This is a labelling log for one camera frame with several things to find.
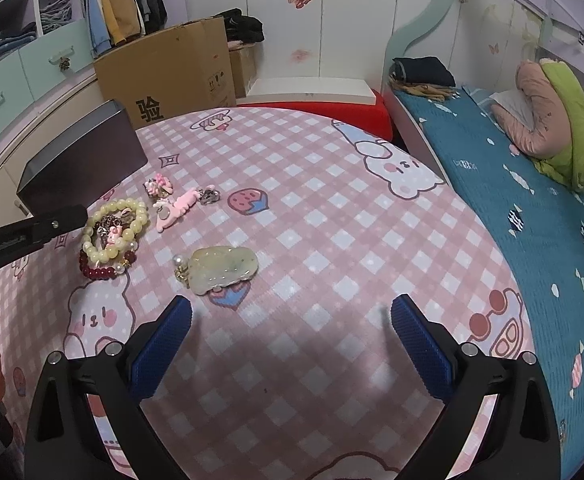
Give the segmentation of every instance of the green blanket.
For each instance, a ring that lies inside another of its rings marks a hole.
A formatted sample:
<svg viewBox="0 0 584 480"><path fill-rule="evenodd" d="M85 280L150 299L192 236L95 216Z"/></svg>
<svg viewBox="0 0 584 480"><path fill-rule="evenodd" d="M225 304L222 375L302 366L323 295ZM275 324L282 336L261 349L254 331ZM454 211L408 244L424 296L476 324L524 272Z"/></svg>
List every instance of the green blanket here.
<svg viewBox="0 0 584 480"><path fill-rule="evenodd" d="M541 68L559 95L570 120L572 143L558 155L536 160L536 169L571 190L584 189L584 92L563 61L544 59Z"/></svg>

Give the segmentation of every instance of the round table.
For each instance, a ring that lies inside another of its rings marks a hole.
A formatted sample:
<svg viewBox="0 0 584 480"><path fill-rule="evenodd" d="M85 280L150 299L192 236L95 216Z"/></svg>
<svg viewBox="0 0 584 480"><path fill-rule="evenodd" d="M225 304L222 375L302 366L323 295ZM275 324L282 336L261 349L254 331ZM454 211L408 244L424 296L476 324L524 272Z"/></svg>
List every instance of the round table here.
<svg viewBox="0 0 584 480"><path fill-rule="evenodd" d="M82 275L80 231L0 270L5 404L18 435L51 351L72 358L125 341L176 294L192 302L192 328L142 408L193 480L394 478L442 407L390 326L399 294L459 342L500 356L533 350L492 237L452 189L392 144L272 108L187 114L138 136L149 163L92 210L112 198L149 205L143 183L157 172L175 196L214 184L222 198L161 234L149 207L138 259L115 280ZM172 257L213 245L252 248L259 271L198 297L175 279ZM82 335L68 335L83 314L91 322ZM491 407L454 471L469 466ZM106 418L96 420L131 475Z"/></svg>

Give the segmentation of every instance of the pink cheek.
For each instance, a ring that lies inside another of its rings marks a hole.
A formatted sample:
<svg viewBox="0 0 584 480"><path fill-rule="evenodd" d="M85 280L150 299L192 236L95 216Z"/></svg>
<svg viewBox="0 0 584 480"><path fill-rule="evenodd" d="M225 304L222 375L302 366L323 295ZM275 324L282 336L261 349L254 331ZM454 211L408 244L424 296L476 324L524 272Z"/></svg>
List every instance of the pink cheek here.
<svg viewBox="0 0 584 480"><path fill-rule="evenodd" d="M85 331L85 327L83 326L83 323L76 323L73 327L72 330L70 330L71 333L76 334L79 337L83 336L83 332Z"/></svg>
<svg viewBox="0 0 584 480"><path fill-rule="evenodd" d="M111 328L117 322L117 313L114 310L108 310L103 318L103 323L106 327Z"/></svg>

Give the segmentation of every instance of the metal bolt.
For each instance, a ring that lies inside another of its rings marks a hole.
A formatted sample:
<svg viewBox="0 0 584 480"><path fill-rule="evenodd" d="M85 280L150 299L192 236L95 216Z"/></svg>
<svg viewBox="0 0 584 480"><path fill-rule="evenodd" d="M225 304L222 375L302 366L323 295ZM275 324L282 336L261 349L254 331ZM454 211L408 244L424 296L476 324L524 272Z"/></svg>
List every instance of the metal bolt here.
<svg viewBox="0 0 584 480"><path fill-rule="evenodd" d="M61 359L63 359L63 354L59 351L54 351L48 356L48 363L51 365L57 364Z"/></svg>
<svg viewBox="0 0 584 480"><path fill-rule="evenodd" d="M468 357L474 357L479 353L479 349L473 343L463 343L461 345L461 352L463 352Z"/></svg>
<svg viewBox="0 0 584 480"><path fill-rule="evenodd" d="M522 357L529 365L536 364L536 356L532 352L523 352Z"/></svg>
<svg viewBox="0 0 584 480"><path fill-rule="evenodd" d="M105 347L105 353L112 356L118 355L121 350L123 350L123 345L118 341L113 341Z"/></svg>

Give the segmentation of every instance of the large cardboard box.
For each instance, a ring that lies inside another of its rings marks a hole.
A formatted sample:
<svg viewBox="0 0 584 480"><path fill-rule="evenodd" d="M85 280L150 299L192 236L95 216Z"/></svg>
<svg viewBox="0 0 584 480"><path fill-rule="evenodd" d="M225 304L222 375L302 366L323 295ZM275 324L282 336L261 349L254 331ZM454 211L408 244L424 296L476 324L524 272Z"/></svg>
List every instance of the large cardboard box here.
<svg viewBox="0 0 584 480"><path fill-rule="evenodd" d="M230 52L234 93L237 99L245 97L256 81L256 61L253 45Z"/></svg>
<svg viewBox="0 0 584 480"><path fill-rule="evenodd" d="M198 110L236 105L223 18L167 28L94 62L103 97L135 129Z"/></svg>

